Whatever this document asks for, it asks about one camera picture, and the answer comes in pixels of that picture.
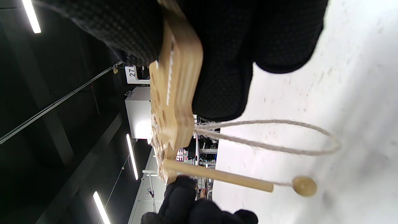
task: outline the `wooden handle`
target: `wooden handle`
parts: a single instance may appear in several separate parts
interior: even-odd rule
[[[251,177],[240,176],[237,174],[227,173],[215,169],[207,169],[202,166],[189,165],[186,163],[177,162],[170,159],[165,159],[163,161],[163,166],[166,169],[171,169],[179,173],[188,174],[190,176],[211,178],[214,180],[232,183],[244,187],[250,187],[267,192],[273,191],[273,183],[259,179],[254,179]]]

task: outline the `string loop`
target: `string loop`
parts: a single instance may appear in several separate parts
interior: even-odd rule
[[[301,126],[304,128],[309,128],[309,129],[318,131],[318,132],[326,135],[331,140],[332,145],[327,150],[310,151],[310,150],[302,150],[302,149],[295,149],[295,148],[271,145],[271,144],[267,144],[267,143],[246,140],[246,139],[210,131],[210,130],[214,130],[214,129],[218,129],[218,128],[239,126],[239,125],[248,125],[248,124],[289,124],[289,125]],[[151,144],[155,148],[156,160],[158,163],[158,176],[162,181],[166,181],[167,180],[167,172],[164,170],[164,168],[162,166],[162,162],[166,158],[165,153],[164,153],[165,146],[160,145],[160,143],[158,141],[157,128],[158,128],[158,125],[157,125],[155,116],[153,115],[152,116],[153,137],[151,139]],[[272,120],[221,122],[221,123],[195,126],[194,132],[196,132],[199,135],[203,135],[205,137],[213,138],[215,140],[224,139],[227,141],[233,141],[233,142],[237,142],[237,143],[241,143],[241,144],[245,144],[245,145],[249,145],[249,146],[254,146],[257,148],[261,148],[261,149],[267,149],[267,150],[271,150],[271,151],[278,151],[278,152],[284,152],[284,153],[295,154],[295,155],[308,155],[308,156],[328,155],[328,154],[333,154],[333,153],[337,152],[341,148],[340,141],[334,135],[332,135],[330,132],[326,131],[325,129],[320,128],[315,125],[298,122],[298,121],[292,121],[292,120],[272,119]],[[279,183],[279,182],[272,182],[272,183],[275,185],[279,185],[279,186],[292,186],[291,183]]]

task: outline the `ceiling light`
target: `ceiling light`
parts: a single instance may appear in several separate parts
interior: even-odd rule
[[[94,201],[96,202],[98,211],[101,214],[101,218],[102,218],[104,224],[111,224],[111,222],[108,219],[108,216],[106,215],[105,208],[102,205],[100,196],[98,195],[97,192],[94,192],[93,198],[94,198]]]
[[[25,8],[30,25],[32,26],[33,32],[41,33],[39,22],[37,21],[35,10],[33,9],[32,1],[31,0],[22,0],[22,3],[23,3],[23,7]]]
[[[127,138],[127,144],[129,146],[131,163],[133,164],[135,180],[137,181],[138,180],[138,172],[137,172],[137,166],[135,165],[135,158],[134,158],[134,153],[133,153],[133,147],[131,146],[130,135],[127,134],[126,138]]]

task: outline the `gloved hand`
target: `gloved hand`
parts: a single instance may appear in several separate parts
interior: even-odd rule
[[[253,63],[270,73],[301,68],[323,29],[328,0],[176,0],[203,46],[193,114],[238,118]],[[156,0],[37,0],[106,43],[126,64],[149,65],[163,43]]]
[[[186,176],[177,177],[167,186],[159,213],[148,212],[141,224],[257,224],[257,216],[247,210],[234,214],[221,211],[210,200],[195,201],[195,182]]]

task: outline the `white cabinet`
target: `white cabinet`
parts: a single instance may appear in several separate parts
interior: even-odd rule
[[[126,98],[125,103],[131,137],[150,139],[152,137],[150,87],[136,87]]]

